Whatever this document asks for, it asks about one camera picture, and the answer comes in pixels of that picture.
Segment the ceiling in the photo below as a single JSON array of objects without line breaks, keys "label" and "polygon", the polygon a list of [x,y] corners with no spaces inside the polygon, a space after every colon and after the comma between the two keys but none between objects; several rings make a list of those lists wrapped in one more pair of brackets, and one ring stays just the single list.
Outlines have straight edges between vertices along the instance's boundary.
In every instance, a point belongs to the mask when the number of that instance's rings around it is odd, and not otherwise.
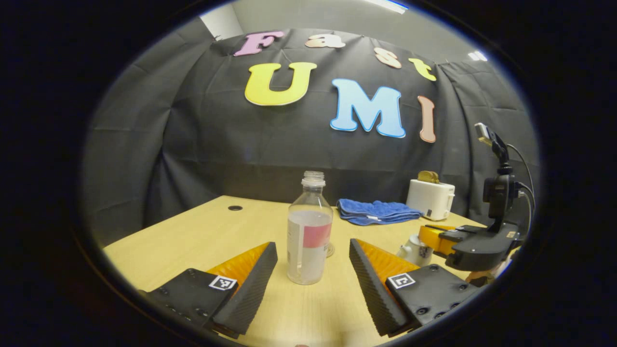
[{"label": "ceiling", "polygon": [[437,63],[471,60],[479,49],[413,8],[398,14],[363,0],[238,0],[202,16],[219,39],[285,28],[347,31],[390,42]]}]

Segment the small white mug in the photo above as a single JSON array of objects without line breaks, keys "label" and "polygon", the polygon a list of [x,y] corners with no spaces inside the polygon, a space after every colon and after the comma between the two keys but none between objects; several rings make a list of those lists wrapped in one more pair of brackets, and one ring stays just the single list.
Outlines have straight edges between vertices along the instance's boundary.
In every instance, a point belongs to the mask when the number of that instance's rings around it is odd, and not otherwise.
[{"label": "small white mug", "polygon": [[433,256],[433,249],[420,241],[418,235],[412,235],[409,237],[409,240],[399,248],[399,252],[396,256],[412,264],[423,267],[430,264],[431,256]]}]

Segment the foam letter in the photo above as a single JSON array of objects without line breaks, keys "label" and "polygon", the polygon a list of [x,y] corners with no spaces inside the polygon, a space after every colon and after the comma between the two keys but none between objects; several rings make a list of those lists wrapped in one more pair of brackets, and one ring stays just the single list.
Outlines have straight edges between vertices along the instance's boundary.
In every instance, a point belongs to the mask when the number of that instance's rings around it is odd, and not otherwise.
[{"label": "foam letter", "polygon": [[258,33],[258,34],[248,34],[246,35],[246,42],[242,49],[233,54],[234,57],[245,56],[247,54],[257,54],[262,51],[259,48],[261,44],[262,47],[268,47],[274,42],[274,37],[283,37],[282,31],[271,31],[269,33]]},{"label": "foam letter", "polygon": [[331,34],[319,34],[313,35],[308,38],[308,41],[305,43],[306,47],[317,48],[317,47],[332,47],[332,48],[341,48],[345,47],[345,44],[341,41],[341,37],[338,35]]},{"label": "foam letter", "polygon": [[356,130],[358,123],[352,119],[355,110],[362,128],[369,132],[381,113],[377,132],[384,136],[405,137],[405,129],[400,125],[399,91],[382,86],[377,89],[373,99],[369,100],[356,81],[335,78],[332,84],[339,90],[339,105],[336,118],[330,121],[330,127],[346,132]]},{"label": "foam letter", "polygon": [[377,53],[375,54],[375,56],[377,57],[377,59],[379,59],[380,62],[389,65],[395,69],[401,68],[401,64],[398,61],[396,55],[394,55],[394,53],[379,47],[375,47],[374,51],[375,53]]},{"label": "foam letter", "polygon": [[422,106],[422,130],[420,138],[426,142],[433,143],[437,139],[433,130],[433,109],[435,104],[426,96],[419,96],[418,101]]},{"label": "foam letter", "polygon": [[409,61],[413,63],[413,65],[416,67],[416,70],[420,73],[420,75],[422,75],[422,77],[431,81],[437,80],[437,77],[428,73],[428,70],[431,70],[431,67],[426,65],[423,61],[414,58],[409,58]]},{"label": "foam letter", "polygon": [[294,69],[291,86],[285,91],[272,91],[270,90],[270,80],[274,71],[280,68],[281,64],[275,63],[251,66],[249,68],[251,76],[244,90],[246,99],[261,106],[286,105],[302,99],[309,88],[310,71],[317,68],[317,65],[311,62],[291,63],[289,68]]}]

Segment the wooden table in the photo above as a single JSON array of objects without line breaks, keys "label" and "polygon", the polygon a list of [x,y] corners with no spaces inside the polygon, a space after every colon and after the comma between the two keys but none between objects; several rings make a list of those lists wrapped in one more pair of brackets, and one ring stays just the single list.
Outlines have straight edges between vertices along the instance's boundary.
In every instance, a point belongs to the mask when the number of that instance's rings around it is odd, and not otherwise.
[{"label": "wooden table", "polygon": [[[240,205],[241,211],[227,207]],[[303,286],[287,278],[289,204],[221,196],[127,236],[104,248],[112,263],[135,288],[151,291],[187,268],[206,271],[264,242],[276,242],[278,263],[246,335],[249,346],[374,346],[392,338],[377,333],[358,278],[349,261],[349,239],[359,238],[396,253],[420,225],[481,225],[450,214],[441,222],[411,220],[361,227],[334,213],[324,276]],[[444,259],[432,262],[445,266]],[[447,267],[465,279],[469,274]]]}]

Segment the letter m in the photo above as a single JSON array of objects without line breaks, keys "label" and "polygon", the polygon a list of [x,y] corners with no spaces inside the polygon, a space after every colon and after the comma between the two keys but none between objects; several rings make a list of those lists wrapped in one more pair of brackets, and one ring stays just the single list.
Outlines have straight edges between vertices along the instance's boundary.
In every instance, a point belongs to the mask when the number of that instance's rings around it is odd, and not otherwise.
[{"label": "letter m", "polygon": [[362,128],[369,132],[381,113],[377,132],[384,136],[405,137],[405,129],[400,124],[399,91],[382,86],[377,89],[373,99],[369,100],[356,81],[336,78],[332,80],[332,84],[339,90],[339,105],[336,118],[330,121],[330,127],[346,132],[356,130],[358,123],[352,119],[355,110]]}]

